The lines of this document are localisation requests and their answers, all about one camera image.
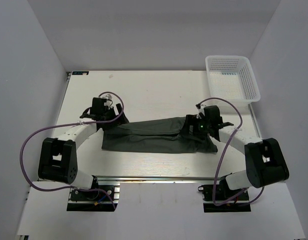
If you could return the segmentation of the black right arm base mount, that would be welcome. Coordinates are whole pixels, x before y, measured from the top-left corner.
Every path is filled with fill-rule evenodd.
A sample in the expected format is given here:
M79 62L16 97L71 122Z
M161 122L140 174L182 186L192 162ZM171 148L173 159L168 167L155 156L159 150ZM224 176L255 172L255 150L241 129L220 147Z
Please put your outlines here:
M202 194L203 198L203 211L204 213L244 213L251 212L251 206L249 204L250 198L247 191L236 196L231 201L216 206L213 203L213 184L204 184L197 188L198 192ZM239 193L240 190L223 190L221 186L216 186L215 201L217 203L224 202L228 198Z

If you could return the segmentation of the dark green t-shirt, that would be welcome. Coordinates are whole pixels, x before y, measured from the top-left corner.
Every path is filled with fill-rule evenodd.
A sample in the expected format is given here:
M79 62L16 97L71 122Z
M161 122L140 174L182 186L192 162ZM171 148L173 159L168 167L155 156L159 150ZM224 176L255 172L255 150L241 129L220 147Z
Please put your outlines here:
M130 122L103 132L105 151L159 154L218 152L196 115Z

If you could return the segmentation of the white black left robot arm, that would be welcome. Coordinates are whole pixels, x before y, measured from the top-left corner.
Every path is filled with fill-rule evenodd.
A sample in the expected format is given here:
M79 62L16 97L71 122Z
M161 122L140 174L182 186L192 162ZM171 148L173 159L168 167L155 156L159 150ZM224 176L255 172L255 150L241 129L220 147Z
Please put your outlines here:
M82 189L88 199L99 196L96 177L78 167L77 150L98 130L108 130L127 123L122 104L113 107L110 94L92 99L91 107L83 111L78 125L72 126L58 137L47 137L43 143L38 165L38 177Z

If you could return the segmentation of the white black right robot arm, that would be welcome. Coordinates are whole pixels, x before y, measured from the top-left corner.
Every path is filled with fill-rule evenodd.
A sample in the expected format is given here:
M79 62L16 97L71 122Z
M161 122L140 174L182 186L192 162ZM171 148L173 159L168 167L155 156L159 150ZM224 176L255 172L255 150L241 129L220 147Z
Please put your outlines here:
M224 122L216 105L204 107L197 115L187 115L181 134L200 142L214 138L244 155L245 170L231 173L220 180L220 195L227 200L236 196L239 189L262 188L290 177L276 139L250 136L233 123Z

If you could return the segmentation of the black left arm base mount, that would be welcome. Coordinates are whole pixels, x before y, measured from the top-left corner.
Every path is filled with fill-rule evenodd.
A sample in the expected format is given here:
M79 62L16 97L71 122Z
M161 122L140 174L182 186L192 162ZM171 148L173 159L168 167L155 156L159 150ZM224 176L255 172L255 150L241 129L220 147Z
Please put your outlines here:
M120 196L119 184L99 185L99 188L106 191L111 197L115 207L117 207ZM85 192L71 190L68 197L68 212L114 212L115 209L109 197L102 191Z

